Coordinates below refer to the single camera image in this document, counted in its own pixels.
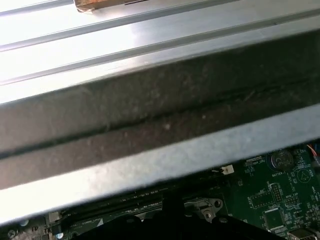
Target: motherboard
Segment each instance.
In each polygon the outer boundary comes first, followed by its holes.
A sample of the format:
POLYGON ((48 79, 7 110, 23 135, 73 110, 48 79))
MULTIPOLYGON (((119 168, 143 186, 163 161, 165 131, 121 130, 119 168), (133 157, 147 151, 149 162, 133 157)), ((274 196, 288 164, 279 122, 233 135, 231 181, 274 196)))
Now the motherboard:
POLYGON ((299 228, 318 229, 320 185, 311 163, 305 149, 247 159, 234 164, 227 185, 211 193, 225 203, 220 213, 283 238, 299 228))
POLYGON ((152 218, 162 197, 183 197, 185 214, 208 222, 228 215, 284 239, 308 238, 320 229, 320 184, 305 146, 280 149, 235 164, 164 182, 153 188, 51 212, 1 230, 0 239, 71 240, 121 216, 152 218))

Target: black chip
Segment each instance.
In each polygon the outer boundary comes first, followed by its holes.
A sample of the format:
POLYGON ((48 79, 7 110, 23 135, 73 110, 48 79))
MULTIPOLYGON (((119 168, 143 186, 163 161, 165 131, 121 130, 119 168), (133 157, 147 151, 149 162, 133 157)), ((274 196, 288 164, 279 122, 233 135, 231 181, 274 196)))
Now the black chip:
POLYGON ((300 211, 296 211, 296 212, 294 213, 294 216, 295 216, 296 218, 300 218, 300 217, 302 217, 303 215, 302 215, 302 213, 301 213, 300 211))
POLYGON ((284 226, 281 213, 278 208, 265 211, 264 218, 269 230, 277 229, 284 226))
POLYGON ((54 225, 51 227, 51 232, 53 235, 61 234, 62 233, 62 228, 61 225, 54 225))

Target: connector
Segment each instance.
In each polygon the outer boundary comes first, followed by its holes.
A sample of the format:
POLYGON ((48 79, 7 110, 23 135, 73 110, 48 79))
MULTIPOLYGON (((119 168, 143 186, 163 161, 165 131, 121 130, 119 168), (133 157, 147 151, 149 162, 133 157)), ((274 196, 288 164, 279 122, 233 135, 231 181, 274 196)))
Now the connector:
POLYGON ((299 228, 287 233, 290 240, 318 240, 316 234, 305 228, 299 228))
POLYGON ((235 172, 233 165, 227 165, 221 167, 221 171, 223 175, 233 174, 235 172))
POLYGON ((318 167, 320 167, 320 156, 313 156, 313 159, 316 161, 318 167))

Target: chip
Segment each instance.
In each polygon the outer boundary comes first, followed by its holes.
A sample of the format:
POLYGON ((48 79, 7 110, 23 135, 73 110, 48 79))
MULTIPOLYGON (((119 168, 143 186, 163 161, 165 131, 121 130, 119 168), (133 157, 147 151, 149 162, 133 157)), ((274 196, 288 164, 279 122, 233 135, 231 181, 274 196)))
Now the chip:
POLYGON ((268 192, 264 192, 264 193, 260 193, 258 195, 252 196, 251 202, 252 202, 253 208, 257 209, 266 205, 273 204, 275 201, 272 196, 272 193, 268 191, 268 192))
POLYGON ((278 229, 284 226, 284 221, 278 208, 265 211, 263 215, 269 230, 278 229))

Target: black plastic part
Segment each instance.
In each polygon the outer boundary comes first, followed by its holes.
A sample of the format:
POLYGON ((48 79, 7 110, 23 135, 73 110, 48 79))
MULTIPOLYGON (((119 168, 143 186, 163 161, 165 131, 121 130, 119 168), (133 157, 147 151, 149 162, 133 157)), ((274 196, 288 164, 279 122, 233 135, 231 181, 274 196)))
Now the black plastic part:
POLYGON ((42 235, 41 237, 41 240, 49 240, 49 239, 50 239, 49 234, 42 235))
POLYGON ((212 223, 196 215, 185 216, 184 204, 177 196, 166 196, 162 211, 143 222, 135 216, 116 218, 74 239, 157 239, 157 240, 282 240, 283 238, 229 216, 219 216, 212 223))

